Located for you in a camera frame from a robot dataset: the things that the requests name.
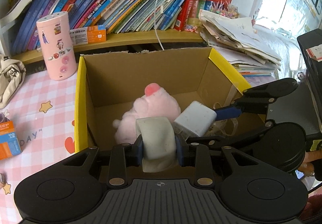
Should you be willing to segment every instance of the beige fabric bag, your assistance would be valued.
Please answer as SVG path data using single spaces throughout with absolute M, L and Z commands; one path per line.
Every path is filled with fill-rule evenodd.
M 0 54 L 0 109 L 6 107 L 24 82 L 25 76 L 26 68 L 22 61 Z

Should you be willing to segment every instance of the gray ribbed plate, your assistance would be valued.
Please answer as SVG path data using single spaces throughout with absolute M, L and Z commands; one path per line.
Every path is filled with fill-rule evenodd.
M 96 210 L 69 224 L 250 224 L 231 214 L 210 190 L 188 180 L 133 180 L 111 190 Z M 300 224 L 299 220 L 286 222 Z

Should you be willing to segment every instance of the cardboard box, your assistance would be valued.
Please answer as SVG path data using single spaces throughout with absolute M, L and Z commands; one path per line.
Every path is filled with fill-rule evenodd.
M 178 101 L 182 111 L 193 101 L 209 108 L 215 102 L 223 105 L 232 84 L 239 92 L 251 87 L 233 66 L 211 48 L 81 56 L 75 98 L 75 151 L 93 145 L 87 125 L 99 148 L 111 150 L 116 144 L 113 120 L 121 119 L 152 82 L 164 87 Z M 263 124 L 256 114 L 242 114 L 238 122 L 237 134 Z M 228 122 L 227 127 L 230 127 L 227 132 L 231 132 L 232 123 Z
M 69 31 L 73 46 L 106 41 L 104 25 L 77 28 Z
M 13 122 L 0 123 L 0 160 L 21 153 L 20 145 L 14 132 Z

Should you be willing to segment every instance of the red plush nose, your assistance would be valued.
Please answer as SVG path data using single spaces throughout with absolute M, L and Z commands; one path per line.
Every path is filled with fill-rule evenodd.
M 144 89 L 144 94 L 146 96 L 152 95 L 154 92 L 157 92 L 161 87 L 156 83 L 151 83 Z

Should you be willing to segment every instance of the purple book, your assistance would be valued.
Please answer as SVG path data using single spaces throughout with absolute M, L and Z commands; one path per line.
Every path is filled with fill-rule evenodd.
M 44 10 L 43 14 L 41 15 L 40 18 L 45 17 L 46 15 L 48 15 L 50 8 L 54 5 L 56 0 L 50 0 L 50 2 L 48 3 L 46 9 Z M 38 31 L 37 31 L 37 27 L 35 28 L 35 30 L 33 31 L 33 36 L 31 37 L 27 50 L 33 50 L 35 49 L 35 45 L 38 41 Z

